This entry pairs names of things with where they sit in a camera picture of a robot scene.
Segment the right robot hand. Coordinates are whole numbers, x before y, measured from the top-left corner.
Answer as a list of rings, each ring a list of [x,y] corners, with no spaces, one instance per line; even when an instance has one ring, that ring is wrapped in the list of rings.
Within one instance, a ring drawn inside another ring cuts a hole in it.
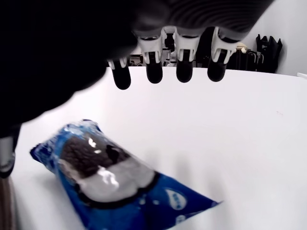
[[[13,171],[21,125],[99,81],[108,60],[164,26],[216,26],[244,38],[269,0],[3,0],[0,3],[0,176]]]

